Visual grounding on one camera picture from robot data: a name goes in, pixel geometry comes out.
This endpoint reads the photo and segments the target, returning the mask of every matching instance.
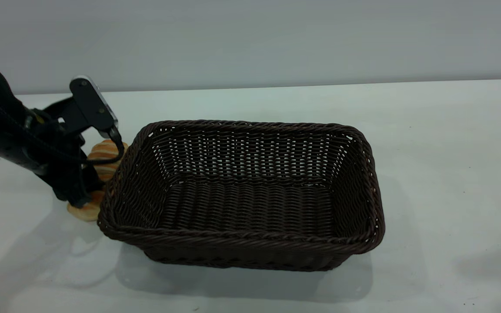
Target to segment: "wicker basket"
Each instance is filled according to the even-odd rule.
[[[98,224],[163,263],[291,271],[333,269],[384,235],[370,145],[314,123],[152,123]]]

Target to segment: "white table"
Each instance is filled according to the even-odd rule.
[[[501,80],[104,96],[128,143],[168,119],[357,127],[376,159],[384,241],[325,273],[162,265],[0,160],[0,312],[501,313]],[[86,149],[101,140],[85,137]]]

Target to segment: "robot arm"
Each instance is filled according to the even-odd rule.
[[[82,207],[102,184],[93,165],[116,162],[125,149],[117,119],[92,80],[76,77],[69,87],[72,97],[30,110],[0,73],[0,157],[34,172],[58,199]],[[81,133],[90,127],[117,145],[116,158],[87,160]]]

